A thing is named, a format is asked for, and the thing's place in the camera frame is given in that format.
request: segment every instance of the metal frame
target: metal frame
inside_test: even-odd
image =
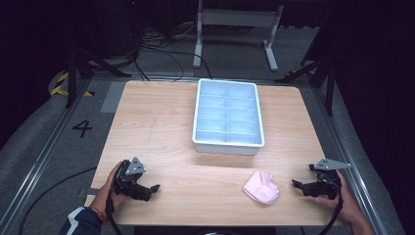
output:
[[[198,7],[198,37],[196,39],[195,58],[193,67],[199,68],[202,60],[203,37],[202,27],[204,24],[217,25],[244,25],[271,27],[268,40],[263,40],[266,57],[269,67],[272,71],[277,71],[278,66],[272,51],[275,34],[280,22],[283,6],[280,5],[276,12],[254,12],[254,11],[231,11],[231,10],[214,10],[204,9],[203,0],[199,0]]]

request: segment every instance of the printed number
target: printed number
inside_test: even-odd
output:
[[[88,127],[89,120],[85,120],[81,122],[80,124],[74,126],[72,129],[82,130],[82,133],[80,134],[80,137],[83,138],[85,135],[86,130],[92,129],[92,127]]]

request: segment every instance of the wooden table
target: wooden table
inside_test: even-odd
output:
[[[144,225],[325,225],[332,211],[304,197],[292,179],[316,181],[309,170],[324,158],[300,92],[295,87],[258,86],[265,146],[256,156],[197,153],[192,142],[198,83],[129,81],[100,159],[92,188],[111,169],[133,157],[147,172],[138,180],[160,184],[150,202],[127,201],[115,213],[119,224]],[[269,171],[280,195],[274,205],[242,190],[255,170]],[[89,205],[93,197],[87,198]]]

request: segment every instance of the hand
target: hand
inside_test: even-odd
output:
[[[372,227],[370,226],[369,221],[366,216],[360,210],[357,202],[354,200],[350,192],[348,191],[347,184],[343,175],[337,170],[337,174],[342,182],[342,197],[343,197],[343,208],[339,213],[339,217],[351,224],[354,235],[364,234],[370,235],[374,234]],[[326,208],[334,210],[339,201],[339,196],[334,200],[330,200],[326,195],[318,196],[314,199],[316,204],[322,205]]]
[[[91,205],[89,205],[89,208],[95,208],[98,211],[100,211],[102,214],[106,214],[105,208],[106,208],[106,201],[107,201],[108,193],[110,191],[111,184],[113,183],[113,178],[116,173],[116,170],[121,165],[121,163],[122,162],[119,162],[110,172],[110,175],[107,178],[107,182],[104,184],[103,187],[101,187],[100,191],[98,191],[97,196],[95,196],[95,199],[94,201],[92,201]],[[128,199],[127,196],[123,194],[117,195],[116,193],[112,193],[111,197],[113,199],[115,211],[117,211],[119,207]]]

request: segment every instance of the white tray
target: white tray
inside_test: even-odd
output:
[[[193,142],[198,152],[255,155],[265,144],[256,84],[200,79]]]

